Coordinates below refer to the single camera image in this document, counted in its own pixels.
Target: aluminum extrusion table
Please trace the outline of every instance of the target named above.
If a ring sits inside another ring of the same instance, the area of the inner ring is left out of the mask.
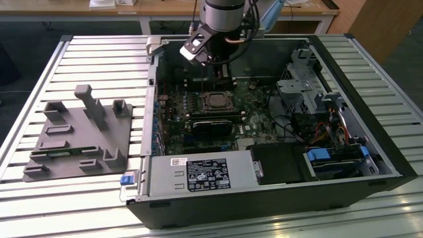
[[[24,183],[46,102],[80,107],[78,84],[91,84],[103,105],[135,106],[128,170],[140,166],[148,74],[147,36],[74,36],[59,43],[0,148],[0,237],[391,237],[423,232],[423,177],[349,208],[171,230],[143,227],[120,200],[120,175]],[[423,114],[355,39],[321,36],[415,171],[423,175]],[[331,79],[325,74],[330,86]],[[136,193],[135,187],[127,193]]]

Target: warning label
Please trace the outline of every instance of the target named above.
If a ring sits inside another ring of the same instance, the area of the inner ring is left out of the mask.
[[[231,188],[226,159],[187,161],[189,191]]]

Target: desk leg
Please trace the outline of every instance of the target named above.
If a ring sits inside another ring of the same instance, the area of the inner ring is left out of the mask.
[[[333,20],[334,20],[334,16],[333,15],[323,16],[323,19],[319,22],[315,34],[326,34],[329,32]]]
[[[150,16],[140,16],[139,17],[143,35],[151,35],[150,21],[151,21]]]

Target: blue latch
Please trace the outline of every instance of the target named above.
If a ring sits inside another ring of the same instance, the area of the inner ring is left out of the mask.
[[[370,155],[370,152],[369,152],[369,150],[367,150],[367,147],[366,147],[366,146],[362,146],[359,149],[361,149],[361,151],[362,151],[362,153],[363,153],[363,156],[367,157],[367,156]]]
[[[132,185],[135,181],[135,176],[134,175],[123,175],[120,178],[120,185]]]
[[[307,157],[310,161],[314,160],[329,160],[331,158],[327,149],[311,149],[307,152]]]

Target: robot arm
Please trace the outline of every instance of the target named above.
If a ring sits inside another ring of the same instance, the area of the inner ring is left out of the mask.
[[[185,43],[182,55],[191,62],[215,67],[233,62],[247,51],[253,38],[271,30],[283,3],[285,0],[205,0],[201,27]]]

